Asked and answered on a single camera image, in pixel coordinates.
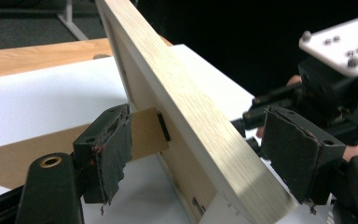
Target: cardboard piece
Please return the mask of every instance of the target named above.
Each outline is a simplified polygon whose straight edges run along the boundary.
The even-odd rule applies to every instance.
[[[0,147],[0,186],[14,189],[23,185],[28,167],[39,157],[54,152],[72,153],[72,143],[88,126],[83,125]],[[155,108],[133,114],[131,135],[133,161],[168,148]]]

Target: screw hole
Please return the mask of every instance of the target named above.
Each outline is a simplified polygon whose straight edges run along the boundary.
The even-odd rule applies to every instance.
[[[58,156],[47,157],[44,160],[42,160],[42,162],[40,162],[40,167],[50,168],[50,167],[60,164],[61,161],[62,161],[62,158],[58,157]]]
[[[333,41],[336,43],[339,42],[340,40],[341,40],[341,37],[339,37],[339,35],[336,35],[333,37]]]
[[[347,56],[348,57],[353,57],[354,56],[354,51],[353,50],[348,50]]]
[[[324,41],[324,44],[325,44],[325,45],[330,45],[330,44],[331,44],[331,39],[326,39],[326,40]]]
[[[331,141],[331,140],[323,140],[322,142],[323,142],[325,145],[328,145],[328,146],[334,145],[334,142]]]

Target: wooden frame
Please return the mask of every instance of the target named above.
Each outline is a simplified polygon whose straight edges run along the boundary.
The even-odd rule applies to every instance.
[[[202,222],[216,195],[251,223],[292,211],[292,197],[132,3],[96,2],[132,109],[155,107],[165,120],[161,155],[190,216]]]

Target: wooden board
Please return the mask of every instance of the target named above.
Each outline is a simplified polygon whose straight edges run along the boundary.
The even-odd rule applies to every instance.
[[[292,211],[291,196],[132,3],[97,6],[132,107],[155,107],[166,122],[171,141],[162,156],[196,220],[193,200],[208,211],[216,193],[252,223]]]
[[[162,40],[168,46],[172,45],[163,37]],[[107,38],[0,49],[0,77],[68,63],[85,62],[99,55],[113,55]]]
[[[0,147],[0,186],[8,189],[25,184],[29,166],[50,153],[71,154],[73,142],[89,124],[27,139]],[[132,113],[132,160],[158,153],[168,148],[155,108]]]

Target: light wood plank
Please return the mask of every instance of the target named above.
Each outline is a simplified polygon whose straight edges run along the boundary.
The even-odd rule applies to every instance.
[[[171,43],[162,37],[167,45]],[[92,60],[95,55],[112,56],[107,38],[61,44],[0,49],[0,77]]]
[[[167,162],[196,220],[218,192],[252,223],[274,223],[296,204],[229,120],[128,0],[97,1],[129,99],[155,107],[172,140]]]

